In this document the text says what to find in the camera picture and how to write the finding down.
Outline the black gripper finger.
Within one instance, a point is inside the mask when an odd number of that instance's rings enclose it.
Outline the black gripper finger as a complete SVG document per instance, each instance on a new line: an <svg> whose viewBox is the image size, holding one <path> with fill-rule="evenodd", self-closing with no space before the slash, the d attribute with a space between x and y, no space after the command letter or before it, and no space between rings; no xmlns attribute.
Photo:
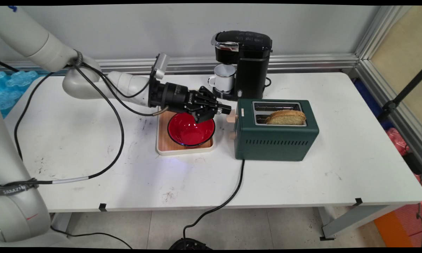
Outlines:
<svg viewBox="0 0 422 253"><path fill-rule="evenodd" d="M211 110L214 114L230 114L232 111L231 106L219 102L217 96L204 86L198 89L198 104Z"/></svg>
<svg viewBox="0 0 422 253"><path fill-rule="evenodd" d="M200 106L197 110L193 111L193 118L195 123L200 124L213 119L217 113L220 113L220 111L219 107Z"/></svg>

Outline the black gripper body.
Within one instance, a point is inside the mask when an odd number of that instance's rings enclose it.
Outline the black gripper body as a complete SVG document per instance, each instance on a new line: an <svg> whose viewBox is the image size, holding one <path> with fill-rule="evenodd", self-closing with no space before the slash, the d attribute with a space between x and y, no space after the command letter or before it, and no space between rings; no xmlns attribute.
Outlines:
<svg viewBox="0 0 422 253"><path fill-rule="evenodd" d="M189 90L184 85L167 82L149 82L149 107L167 108L168 111L192 114L202 108L196 103L197 91Z"/></svg>

